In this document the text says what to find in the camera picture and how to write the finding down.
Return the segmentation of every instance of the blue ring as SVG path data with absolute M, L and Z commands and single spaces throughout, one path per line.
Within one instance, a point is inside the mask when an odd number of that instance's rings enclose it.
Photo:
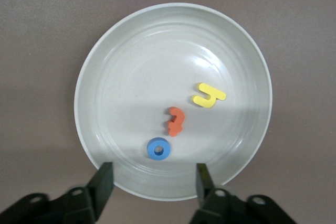
M 162 147 L 160 152 L 155 151 L 155 148 L 158 146 Z M 162 137 L 151 139 L 147 144 L 147 154 L 148 157 L 153 160 L 163 160 L 167 158 L 170 154 L 169 142 Z

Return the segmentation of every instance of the white plate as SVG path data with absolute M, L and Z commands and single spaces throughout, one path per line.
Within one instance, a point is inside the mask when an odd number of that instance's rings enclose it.
M 204 82 L 226 93 L 211 108 L 194 104 Z M 114 162 L 114 183 L 154 200 L 196 196 L 196 163 L 225 184 L 252 159 L 268 127 L 270 75 L 252 38 L 213 9 L 155 5 L 110 28 L 90 51 L 75 93 L 75 120 L 88 157 Z M 185 113 L 170 137 L 168 108 Z M 148 158 L 146 146 L 165 138 L 170 155 Z

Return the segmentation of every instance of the round plate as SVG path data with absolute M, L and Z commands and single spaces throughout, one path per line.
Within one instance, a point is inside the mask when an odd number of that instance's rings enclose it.
M 211 108 L 199 82 L 225 92 Z M 236 22 L 185 3 L 151 6 L 110 28 L 85 60 L 75 93 L 75 120 L 88 157 L 113 161 L 114 183 L 154 200 L 196 196 L 196 163 L 225 184 L 252 159 L 270 119 L 272 91 L 265 60 Z M 167 132 L 169 107 L 185 114 L 183 131 Z M 170 155 L 148 158 L 147 144 L 166 139 Z

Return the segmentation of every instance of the brown table surface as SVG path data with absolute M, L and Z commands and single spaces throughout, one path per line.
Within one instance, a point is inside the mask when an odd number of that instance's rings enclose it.
M 268 63 L 270 126 L 229 185 L 242 199 L 270 196 L 298 223 L 335 223 L 336 0 L 0 0 L 0 211 L 32 192 L 54 199 L 95 173 L 73 117 L 81 66 L 117 21 L 167 2 L 231 17 Z M 99 223 L 188 223 L 196 208 L 116 188 Z

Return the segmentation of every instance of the colorful toy piece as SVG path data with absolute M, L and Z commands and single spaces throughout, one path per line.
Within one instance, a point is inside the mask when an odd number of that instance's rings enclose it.
M 163 160 L 170 154 L 170 145 L 162 137 L 153 138 L 147 144 L 147 154 L 153 160 Z
M 173 120 L 167 122 L 168 134 L 169 136 L 176 136 L 179 132 L 183 130 L 182 124 L 185 118 L 185 115 L 182 110 L 177 107 L 170 107 L 169 113 L 174 116 Z
M 216 99 L 224 100 L 226 98 L 226 94 L 224 92 L 221 92 L 205 83 L 198 83 L 197 88 L 203 93 L 208 94 L 207 98 L 200 97 L 199 95 L 192 96 L 192 101 L 199 106 L 211 108 L 215 104 Z

